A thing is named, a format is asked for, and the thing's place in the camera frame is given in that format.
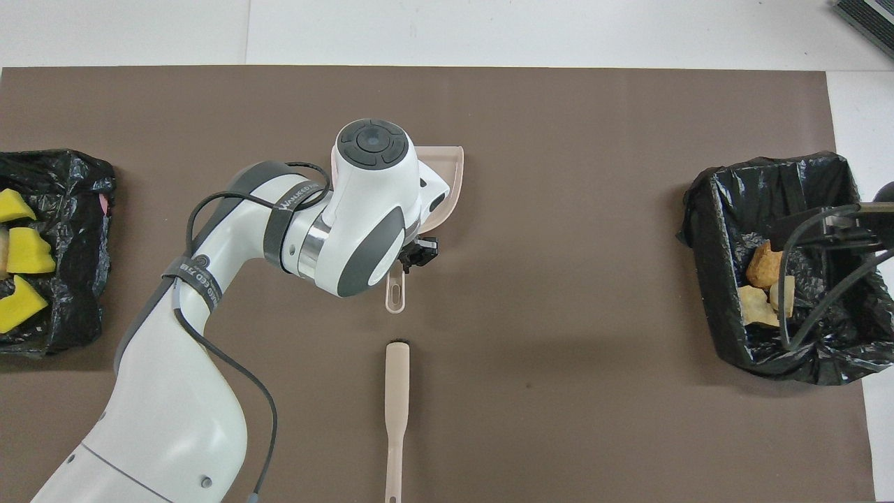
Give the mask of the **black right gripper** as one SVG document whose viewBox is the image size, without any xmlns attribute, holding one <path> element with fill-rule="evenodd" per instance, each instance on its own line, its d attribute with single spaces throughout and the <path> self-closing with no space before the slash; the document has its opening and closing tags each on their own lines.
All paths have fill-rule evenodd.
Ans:
<svg viewBox="0 0 894 503">
<path fill-rule="evenodd" d="M 827 209 L 810 209 L 776 219 L 768 227 L 772 247 L 784 247 L 796 229 Z M 859 203 L 858 209 L 837 207 L 836 213 L 805 227 L 796 247 L 887 251 L 894 249 L 894 203 Z"/>
</svg>

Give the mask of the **beige hand brush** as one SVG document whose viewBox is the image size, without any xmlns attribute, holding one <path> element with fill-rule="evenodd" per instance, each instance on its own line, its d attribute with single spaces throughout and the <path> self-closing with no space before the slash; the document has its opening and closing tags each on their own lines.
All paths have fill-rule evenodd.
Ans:
<svg viewBox="0 0 894 503">
<path fill-rule="evenodd" d="M 384 503 L 402 503 L 404 437 L 411 399 L 411 347 L 404 340 L 387 344 L 384 362 L 384 424 L 388 437 Z"/>
</svg>

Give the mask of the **brown table mat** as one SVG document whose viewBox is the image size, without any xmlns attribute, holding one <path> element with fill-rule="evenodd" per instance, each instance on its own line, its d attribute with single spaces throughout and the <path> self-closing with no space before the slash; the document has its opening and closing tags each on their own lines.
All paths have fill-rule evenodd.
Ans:
<svg viewBox="0 0 894 503">
<path fill-rule="evenodd" d="M 0 152 L 71 147 L 118 187 L 102 337 L 0 357 L 0 503 L 29 503 L 102 414 L 195 204 L 252 163 L 327 166 L 364 117 L 463 147 L 460 200 L 399 315 L 382 289 L 237 274 L 207 336 L 277 401 L 261 503 L 382 503 L 396 338 L 404 503 L 874 499 L 860 384 L 719 360 L 675 236 L 703 169 L 836 149 L 822 73 L 159 66 L 2 73 Z"/>
</svg>

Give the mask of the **dark ribbed panel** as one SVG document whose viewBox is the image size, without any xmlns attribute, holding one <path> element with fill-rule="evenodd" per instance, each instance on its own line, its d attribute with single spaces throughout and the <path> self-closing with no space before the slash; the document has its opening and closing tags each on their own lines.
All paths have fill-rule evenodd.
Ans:
<svg viewBox="0 0 894 503">
<path fill-rule="evenodd" d="M 831 8 L 894 60 L 894 0 L 833 0 Z"/>
</svg>

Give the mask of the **all yellow sponge piece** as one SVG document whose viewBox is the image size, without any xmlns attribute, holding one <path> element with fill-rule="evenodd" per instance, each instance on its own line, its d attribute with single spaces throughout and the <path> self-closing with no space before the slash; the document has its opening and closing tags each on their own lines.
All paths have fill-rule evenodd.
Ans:
<svg viewBox="0 0 894 503">
<path fill-rule="evenodd" d="M 13 227 L 9 231 L 6 269 L 13 274 L 54 272 L 57 262 L 51 247 L 32 227 Z"/>
</svg>

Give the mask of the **black bag lined bin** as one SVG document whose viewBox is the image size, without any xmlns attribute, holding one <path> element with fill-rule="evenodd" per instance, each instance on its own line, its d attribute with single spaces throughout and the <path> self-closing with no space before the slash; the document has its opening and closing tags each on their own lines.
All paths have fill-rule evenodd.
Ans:
<svg viewBox="0 0 894 503">
<path fill-rule="evenodd" d="M 0 191 L 19 191 L 36 220 L 0 224 L 32 227 L 49 243 L 55 271 L 13 274 L 38 278 L 49 306 L 13 332 L 0 334 L 0 354 L 42 358 L 83 347 L 102 332 L 101 296 L 108 283 L 111 163 L 76 150 L 0 152 Z"/>
<path fill-rule="evenodd" d="M 858 188 L 845 157 L 819 152 L 757 157 L 703 171 L 684 194 L 679 239 L 693 249 L 705 315 L 718 356 L 766 379 L 837 386 L 894 367 L 894 298 L 878 270 L 834 300 L 798 346 L 779 328 L 747 324 L 740 289 L 770 227 L 805 210 L 853 205 Z"/>
</svg>

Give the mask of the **brown bread roll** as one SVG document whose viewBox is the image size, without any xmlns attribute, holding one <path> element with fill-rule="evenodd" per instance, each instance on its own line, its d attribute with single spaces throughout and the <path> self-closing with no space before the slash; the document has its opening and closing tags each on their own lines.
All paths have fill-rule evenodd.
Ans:
<svg viewBox="0 0 894 503">
<path fill-rule="evenodd" d="M 781 251 L 773 251 L 770 240 L 758 246 L 746 269 L 747 283 L 755 289 L 768 291 L 779 280 L 782 255 Z"/>
</svg>

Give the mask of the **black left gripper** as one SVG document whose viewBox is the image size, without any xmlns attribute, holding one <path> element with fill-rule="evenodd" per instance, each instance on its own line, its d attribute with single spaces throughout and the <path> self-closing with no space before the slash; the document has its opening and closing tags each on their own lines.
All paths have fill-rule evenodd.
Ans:
<svg viewBox="0 0 894 503">
<path fill-rule="evenodd" d="M 400 251 L 400 264 L 404 274 L 409 274 L 412 267 L 423 267 L 439 254 L 438 238 L 418 238 L 402 248 Z"/>
</svg>

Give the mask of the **beige plastic dustpan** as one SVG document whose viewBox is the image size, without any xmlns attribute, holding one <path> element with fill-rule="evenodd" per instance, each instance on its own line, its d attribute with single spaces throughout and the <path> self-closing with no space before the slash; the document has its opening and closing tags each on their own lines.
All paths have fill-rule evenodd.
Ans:
<svg viewBox="0 0 894 503">
<path fill-rule="evenodd" d="M 404 311 L 400 251 L 453 213 L 462 184 L 461 147 L 416 147 L 409 140 L 380 152 L 358 143 L 332 148 L 333 194 L 316 285 L 347 298 L 383 284 L 384 306 Z"/>
</svg>

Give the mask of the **striped croissant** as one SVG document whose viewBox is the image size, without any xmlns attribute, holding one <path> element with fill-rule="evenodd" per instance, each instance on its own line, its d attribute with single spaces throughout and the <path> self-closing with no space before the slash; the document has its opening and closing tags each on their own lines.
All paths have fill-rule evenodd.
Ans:
<svg viewBox="0 0 894 503">
<path fill-rule="evenodd" d="M 759 324 L 764 327 L 779 327 L 778 313 L 768 300 L 768 293 L 754 286 L 738 287 L 740 311 L 745 326 Z"/>
<path fill-rule="evenodd" d="M 782 281 L 777 280 L 768 291 L 768 299 L 773 311 L 784 312 L 786 319 L 790 319 L 794 315 L 795 296 L 796 278 L 794 276 L 785 276 Z"/>
</svg>

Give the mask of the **green yellow sponge piece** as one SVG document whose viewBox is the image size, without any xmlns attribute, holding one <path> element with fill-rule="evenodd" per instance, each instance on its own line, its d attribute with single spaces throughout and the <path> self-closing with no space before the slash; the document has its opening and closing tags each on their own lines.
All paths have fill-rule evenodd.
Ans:
<svg viewBox="0 0 894 503">
<path fill-rule="evenodd" d="M 13 275 L 0 278 L 0 334 L 13 332 L 49 306 L 38 278 Z"/>
<path fill-rule="evenodd" d="M 25 203 L 19 191 L 9 188 L 0 191 L 0 224 L 21 219 L 35 221 L 34 210 Z"/>
</svg>

